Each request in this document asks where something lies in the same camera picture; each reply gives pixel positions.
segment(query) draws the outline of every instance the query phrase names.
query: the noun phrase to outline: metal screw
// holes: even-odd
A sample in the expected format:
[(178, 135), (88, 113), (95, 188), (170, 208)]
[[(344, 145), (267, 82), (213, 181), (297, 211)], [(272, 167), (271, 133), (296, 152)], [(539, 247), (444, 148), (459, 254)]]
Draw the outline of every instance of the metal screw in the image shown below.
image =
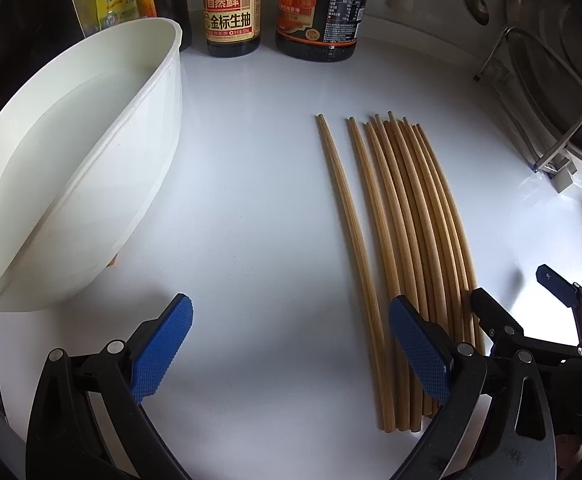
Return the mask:
[(110, 354), (119, 354), (122, 352), (122, 349), (125, 347), (125, 344), (122, 341), (111, 341), (107, 345), (107, 352)]
[(526, 350), (522, 350), (517, 357), (520, 359), (520, 361), (522, 361), (523, 363), (529, 364), (531, 361), (533, 361), (533, 356), (527, 352)]
[(468, 343), (460, 343), (457, 346), (457, 351), (465, 357), (470, 357), (473, 355), (473, 347)]
[(56, 348), (49, 352), (49, 361), (56, 362), (62, 357), (63, 351), (60, 348)]

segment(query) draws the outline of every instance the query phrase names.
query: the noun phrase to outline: white bowl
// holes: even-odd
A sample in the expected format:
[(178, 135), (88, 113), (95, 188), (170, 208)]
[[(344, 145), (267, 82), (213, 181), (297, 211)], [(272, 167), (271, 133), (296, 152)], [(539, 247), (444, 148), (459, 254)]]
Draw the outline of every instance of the white bowl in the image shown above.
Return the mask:
[(164, 18), (108, 28), (0, 112), (0, 311), (71, 297), (144, 216), (180, 135), (181, 34)]

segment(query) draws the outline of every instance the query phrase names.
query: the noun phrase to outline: chopstick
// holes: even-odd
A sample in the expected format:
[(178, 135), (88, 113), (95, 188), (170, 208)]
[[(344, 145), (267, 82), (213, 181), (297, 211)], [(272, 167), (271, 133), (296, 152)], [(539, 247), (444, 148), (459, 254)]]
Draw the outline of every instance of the chopstick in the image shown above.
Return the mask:
[(420, 221), (420, 215), (418, 213), (418, 206), (415, 202), (415, 196), (413, 194), (413, 189), (409, 181), (409, 176), (407, 174), (406, 166), (404, 165), (404, 160), (402, 159), (402, 153), (398, 147), (398, 143), (395, 140), (395, 134), (393, 133), (393, 128), (389, 121), (383, 122), (385, 127), (385, 132), (391, 132), (389, 136), (389, 146), (392, 151), (392, 160), (395, 160), (395, 171), (399, 175), (400, 181), (403, 183), (402, 189), (404, 189), (404, 201), (401, 200), (401, 207), (408, 211), (408, 216), (411, 217), (411, 224), (413, 225), (413, 238), (409, 236), (409, 240), (415, 240), (413, 242), (414, 247), (418, 248), (418, 251), (412, 252), (413, 258), (417, 258), (420, 262), (420, 267), (422, 269), (422, 275), (418, 276), (416, 274), (416, 279), (418, 282), (418, 294), (423, 305), (420, 308), (420, 316), (424, 321), (436, 322), (436, 307), (433, 302), (433, 284), (431, 283), (431, 270), (429, 268), (429, 256), (427, 254), (427, 247), (424, 243), (419, 243), (418, 240), (424, 241), (424, 234), (422, 231), (422, 222)]
[[(415, 309), (427, 320), (427, 298), (424, 288), (424, 275), (416, 236), (411, 215), (411, 208), (407, 201), (406, 191), (402, 177), (386, 134), (382, 121), (375, 120), (375, 130), (371, 123), (366, 124), (367, 136), (373, 146), (375, 158), (378, 161), (380, 173), (385, 183), (389, 206), (393, 216), (393, 225), (401, 255), (402, 269), (404, 271), (405, 290), (408, 300)], [(420, 381), (415, 376), (409, 375), (411, 384), (411, 431), (418, 432), (422, 424), (422, 396), (423, 390)]]
[(439, 243), (437, 245), (438, 256), (440, 262), (443, 264), (446, 272), (443, 274), (444, 293), (446, 294), (446, 314), (453, 319), (453, 323), (449, 323), (449, 329), (453, 326), (453, 338), (455, 341), (464, 341), (464, 319), (462, 318), (462, 299), (460, 296), (460, 282), (455, 267), (455, 259), (453, 258), (453, 250), (451, 245), (451, 235), (444, 218), (444, 211), (442, 210), (442, 203), (437, 192), (437, 187), (434, 182), (433, 171), (429, 164), (429, 159), (424, 154), (418, 134), (415, 133), (414, 128), (409, 124), (407, 118), (402, 119), (404, 124), (404, 133), (408, 142), (413, 148), (413, 153), (416, 156), (417, 163), (420, 166), (420, 172), (424, 186), (429, 195), (429, 210), (431, 211), (435, 225), (437, 228), (437, 235)]
[(455, 201), (453, 200), (453, 195), (449, 188), (449, 185), (444, 177), (444, 173), (440, 168), (439, 162), (437, 161), (437, 157), (433, 152), (429, 139), (427, 135), (424, 133), (422, 127), (417, 124), (417, 129), (421, 134), (421, 139), (423, 144), (426, 146), (427, 152), (431, 157), (431, 161), (433, 162), (433, 167), (436, 170), (440, 186), (443, 190), (443, 195), (446, 197), (446, 202), (449, 209), (449, 215), (452, 218), (451, 225), (455, 227), (455, 234), (457, 241), (453, 240), (454, 243), (454, 252), (457, 254), (458, 260), (461, 260), (462, 266), (460, 267), (460, 273), (463, 274), (463, 281), (464, 276), (466, 276), (466, 284), (467, 284), (467, 293), (465, 294), (465, 301), (464, 301), (464, 309), (463, 309), (463, 316), (465, 319), (470, 317), (471, 323), (468, 325), (470, 327), (470, 336), (471, 336), (471, 344), (477, 348), (477, 350), (484, 355), (485, 346), (484, 346), (484, 333), (480, 329), (478, 325), (478, 319), (475, 314), (471, 313), (471, 306), (469, 304), (469, 294), (472, 290), (477, 288), (477, 280), (475, 278), (475, 271), (473, 269), (472, 261), (471, 261), (471, 253), (469, 253), (469, 246), (466, 240), (466, 234), (464, 233), (464, 229), (462, 227), (462, 221), (460, 220), (460, 214), (458, 213), (457, 206), (455, 205)]
[(427, 202), (424, 198), (424, 192), (418, 179), (418, 173), (404, 140), (401, 128), (391, 112), (389, 112), (389, 121), (391, 122), (391, 130), (395, 136), (395, 140), (397, 141), (400, 152), (402, 153), (402, 160), (406, 166), (409, 181), (411, 182), (411, 188), (413, 189), (413, 194), (415, 196), (418, 213), (420, 215), (420, 221), (422, 222), (424, 242), (427, 247), (429, 266), (431, 268), (431, 279), (433, 280), (433, 299), (436, 307), (436, 322), (446, 333), (449, 333), (449, 323), (446, 316), (446, 299), (444, 297), (444, 280), (442, 278), (440, 258), (437, 254), (436, 237), (433, 232), (431, 215), (429, 214)]
[(373, 278), (369, 264), (369, 255), (365, 247), (364, 239), (362, 238), (362, 231), (357, 219), (355, 205), (351, 197), (351, 190), (347, 183), (347, 178), (338, 156), (338, 151), (333, 142), (331, 131), (322, 114), (317, 117), (318, 128), (320, 130), (322, 140), (327, 152), (331, 170), (335, 177), (338, 187), (340, 200), (344, 209), (347, 224), (349, 226), (349, 234), (353, 242), (353, 249), (356, 258), (357, 270), (360, 276), (362, 286), (362, 294), (367, 313), (367, 321), (369, 323), (370, 343), (373, 357), (373, 367), (377, 375), (381, 418), (383, 422), (383, 430), (387, 433), (395, 430), (395, 414), (393, 408), (393, 391), (391, 381), (388, 380), (389, 367), (385, 354), (385, 335), (382, 329), (382, 319), (380, 316), (380, 309), (375, 295), (375, 288), (373, 288)]
[[(411, 242), (408, 235), (408, 229), (405, 225), (405, 218), (410, 216), (411, 212), (408, 208), (404, 209), (401, 207), (399, 194), (396, 192), (394, 181), (391, 177), (391, 171), (389, 170), (389, 165), (387, 163), (385, 154), (383, 153), (380, 141), (377, 138), (377, 134), (373, 129), (371, 123), (365, 124), (365, 131), (367, 132), (367, 137), (369, 138), (370, 144), (373, 146), (373, 152), (375, 153), (375, 160), (380, 170), (383, 183), (385, 184), (385, 192), (389, 203), (389, 208), (391, 210), (391, 217), (393, 218), (393, 227), (395, 230), (395, 237), (398, 245), (398, 252), (401, 259), (402, 270), (404, 275), (404, 288), (405, 295), (409, 298), (409, 301), (413, 304), (415, 309), (418, 309), (418, 287), (415, 279), (414, 266), (417, 261), (411, 258)], [(417, 246), (414, 248), (416, 254), (419, 256)], [(403, 384), (405, 384), (406, 392), (410, 396), (409, 399), (409, 428), (413, 430), (418, 427), (418, 420), (421, 424), (421, 386), (418, 388), (416, 384), (411, 384), (411, 376), (409, 374), (408, 362), (400, 363), (402, 365), (400, 369), (400, 376)]]
[[(357, 127), (356, 120), (351, 117), (347, 121), (349, 133), (353, 138), (353, 144), (356, 147), (357, 156), (362, 166), (362, 173), (367, 184), (367, 191), (371, 199), (371, 207), (373, 209), (373, 217), (375, 218), (375, 226), (380, 242), (382, 252), (382, 260), (385, 264), (386, 286), (389, 293), (389, 299), (392, 300), (400, 295), (400, 282), (398, 279), (398, 269), (395, 264), (395, 254), (393, 252), (393, 245), (391, 243), (391, 234), (389, 233), (389, 224), (386, 219), (385, 210), (382, 199), (380, 197), (380, 189), (373, 169), (369, 153), (362, 140), (362, 135)], [(409, 362), (402, 351), (401, 346), (395, 342), (393, 338), (388, 341), (388, 348), (395, 346), (395, 356), (398, 368), (397, 390), (394, 394), (393, 400), (395, 404), (395, 422), (399, 431), (406, 431), (409, 428)]]

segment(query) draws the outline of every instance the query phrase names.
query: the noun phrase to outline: white countertop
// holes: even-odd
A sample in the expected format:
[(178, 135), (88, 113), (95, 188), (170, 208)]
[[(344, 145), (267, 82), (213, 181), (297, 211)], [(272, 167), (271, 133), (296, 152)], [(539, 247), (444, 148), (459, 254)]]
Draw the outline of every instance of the white countertop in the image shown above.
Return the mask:
[(199, 43), (184, 52), (180, 145), (116, 264), (62, 307), (0, 314), (2, 398), (23, 438), (51, 349), (98, 352), (183, 292), (193, 300), (193, 327), (143, 406), (193, 478), (394, 473), (417, 436), (377, 429), (357, 273), (319, 113), (369, 250), (344, 119), (392, 110), (429, 135), (479, 285), (512, 306), (527, 335), (577, 341), (570, 311), (535, 283), (535, 269), (546, 263), (582, 284), (582, 205), (529, 170), (504, 115), (468, 73), (365, 38), (339, 64), (292, 59), (272, 42), (266, 34), (239, 59), (213, 59)]

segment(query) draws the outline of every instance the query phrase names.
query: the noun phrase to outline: nutrition label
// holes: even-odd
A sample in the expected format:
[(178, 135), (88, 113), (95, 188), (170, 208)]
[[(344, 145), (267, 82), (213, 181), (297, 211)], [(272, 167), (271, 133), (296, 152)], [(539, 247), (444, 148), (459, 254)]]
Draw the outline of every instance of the nutrition label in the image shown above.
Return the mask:
[(362, 19), (362, 1), (330, 0), (322, 41), (349, 43), (357, 37), (357, 25)]

